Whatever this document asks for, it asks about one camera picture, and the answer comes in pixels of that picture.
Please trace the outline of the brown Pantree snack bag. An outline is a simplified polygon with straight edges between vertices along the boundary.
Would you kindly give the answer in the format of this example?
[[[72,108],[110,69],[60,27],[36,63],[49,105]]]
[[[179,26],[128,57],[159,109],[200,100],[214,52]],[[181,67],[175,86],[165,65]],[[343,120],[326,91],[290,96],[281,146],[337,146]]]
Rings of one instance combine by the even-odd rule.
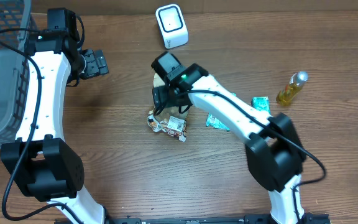
[[[155,114],[156,108],[149,111],[147,124],[155,133],[166,133],[181,142],[186,141],[186,118],[188,112],[180,114],[177,106],[167,106],[162,112]]]

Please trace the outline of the teal snack packet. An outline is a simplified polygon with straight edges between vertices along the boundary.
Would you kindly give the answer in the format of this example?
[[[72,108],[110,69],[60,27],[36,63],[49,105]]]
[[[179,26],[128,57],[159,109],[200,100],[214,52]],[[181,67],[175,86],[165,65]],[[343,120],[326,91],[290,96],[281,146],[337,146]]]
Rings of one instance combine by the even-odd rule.
[[[220,120],[218,120],[211,113],[209,113],[206,118],[206,127],[208,127],[208,126],[211,126],[214,129],[222,129],[222,130],[230,131],[230,129],[224,123],[222,123]]]

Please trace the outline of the green white drink carton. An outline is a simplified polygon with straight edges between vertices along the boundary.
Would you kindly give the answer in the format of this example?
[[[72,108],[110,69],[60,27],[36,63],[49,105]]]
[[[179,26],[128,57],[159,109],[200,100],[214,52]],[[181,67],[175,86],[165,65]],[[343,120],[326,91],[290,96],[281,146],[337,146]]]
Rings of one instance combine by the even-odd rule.
[[[267,96],[253,97],[251,106],[259,111],[270,113],[269,98]]]

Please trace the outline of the yellow drink bottle silver cap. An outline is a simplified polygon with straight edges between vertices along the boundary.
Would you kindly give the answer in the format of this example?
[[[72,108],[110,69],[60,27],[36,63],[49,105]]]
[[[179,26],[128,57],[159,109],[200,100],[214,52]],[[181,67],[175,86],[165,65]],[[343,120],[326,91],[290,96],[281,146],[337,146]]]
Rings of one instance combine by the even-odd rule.
[[[299,71],[292,75],[289,84],[279,91],[276,102],[282,106],[288,106],[295,99],[296,95],[303,89],[309,79],[308,72]]]

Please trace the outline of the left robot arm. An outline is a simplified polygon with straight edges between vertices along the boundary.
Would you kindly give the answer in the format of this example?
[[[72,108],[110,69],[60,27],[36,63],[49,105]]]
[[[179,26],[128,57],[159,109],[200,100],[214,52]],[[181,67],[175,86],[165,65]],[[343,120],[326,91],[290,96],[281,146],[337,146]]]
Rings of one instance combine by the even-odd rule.
[[[25,109],[15,140],[1,146],[1,160],[26,197],[59,209],[72,223],[109,223],[106,208],[85,187],[80,156],[65,142],[67,87],[108,73],[101,50],[83,49],[85,29],[65,8],[49,9],[47,28],[29,31],[22,55],[29,63]]]

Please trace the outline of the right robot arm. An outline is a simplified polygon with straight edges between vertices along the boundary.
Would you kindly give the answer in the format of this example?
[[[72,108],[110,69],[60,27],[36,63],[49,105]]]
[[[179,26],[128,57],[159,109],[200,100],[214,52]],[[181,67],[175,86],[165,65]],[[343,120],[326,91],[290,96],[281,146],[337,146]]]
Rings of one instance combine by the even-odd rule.
[[[170,52],[159,55],[151,67],[163,81],[154,91],[157,110],[195,106],[223,122],[244,143],[249,172],[268,191],[270,222],[304,223],[299,186],[306,154],[291,119],[251,107],[203,67],[186,67]]]

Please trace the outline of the white barcode scanner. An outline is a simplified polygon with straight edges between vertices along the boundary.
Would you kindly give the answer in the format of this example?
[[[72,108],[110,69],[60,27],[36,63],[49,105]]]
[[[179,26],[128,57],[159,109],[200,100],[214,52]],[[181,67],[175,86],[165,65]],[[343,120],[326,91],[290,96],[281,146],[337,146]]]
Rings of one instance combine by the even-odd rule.
[[[179,5],[159,7],[155,16],[166,49],[173,49],[188,42],[188,29]]]

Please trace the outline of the dark grey plastic basket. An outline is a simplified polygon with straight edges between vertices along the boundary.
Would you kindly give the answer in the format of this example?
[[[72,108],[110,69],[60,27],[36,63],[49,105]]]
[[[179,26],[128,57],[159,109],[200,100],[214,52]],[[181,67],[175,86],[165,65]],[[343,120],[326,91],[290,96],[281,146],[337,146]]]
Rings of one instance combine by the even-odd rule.
[[[23,51],[37,27],[31,10],[31,0],[0,0],[0,147],[15,140],[23,119],[29,65],[13,50]]]

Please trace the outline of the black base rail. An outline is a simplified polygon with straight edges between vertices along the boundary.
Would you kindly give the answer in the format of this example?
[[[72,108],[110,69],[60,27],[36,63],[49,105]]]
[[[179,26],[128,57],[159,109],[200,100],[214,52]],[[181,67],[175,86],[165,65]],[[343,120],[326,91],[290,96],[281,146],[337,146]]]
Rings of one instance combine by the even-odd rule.
[[[306,213],[301,219],[305,224],[330,224],[329,215],[313,215]],[[68,220],[55,220],[54,224],[69,224]],[[275,223],[267,214],[245,215],[244,217],[215,217],[215,218],[164,218],[148,219],[140,218],[113,218],[107,223],[113,224],[268,224]]]

